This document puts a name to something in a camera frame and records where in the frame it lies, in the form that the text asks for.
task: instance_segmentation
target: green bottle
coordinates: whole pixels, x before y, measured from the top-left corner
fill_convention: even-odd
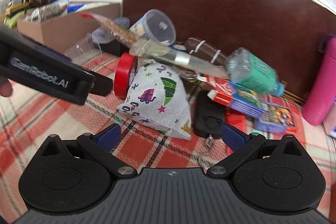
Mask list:
[[[235,50],[227,58],[226,67],[231,82],[260,95],[281,96],[285,91],[275,70],[245,48]]]

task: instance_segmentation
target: bottle label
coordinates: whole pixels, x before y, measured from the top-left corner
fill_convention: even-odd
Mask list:
[[[271,93],[277,81],[275,70],[252,53],[249,53],[249,57],[251,72],[238,85],[254,90],[261,95]]]

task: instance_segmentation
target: brown headboard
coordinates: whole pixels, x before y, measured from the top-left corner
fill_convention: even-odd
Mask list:
[[[321,64],[318,39],[336,34],[336,16],[311,0],[123,0],[131,24],[150,9],[170,17],[178,41],[198,37],[227,55],[249,49],[301,98]]]

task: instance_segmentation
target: blue cap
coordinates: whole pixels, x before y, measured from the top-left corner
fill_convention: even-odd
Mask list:
[[[285,92],[285,87],[283,86],[283,84],[276,82],[274,85],[274,89],[271,92],[272,95],[274,96],[281,96],[283,95],[283,93]]]

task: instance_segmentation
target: brown box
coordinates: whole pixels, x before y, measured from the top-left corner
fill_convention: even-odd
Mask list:
[[[121,8],[120,3],[110,3],[84,12],[114,19],[120,17]],[[84,38],[88,32],[100,26],[94,19],[82,18],[80,13],[57,16],[41,23],[26,21],[25,18],[26,16],[17,20],[18,31],[60,53],[64,53],[78,40]]]

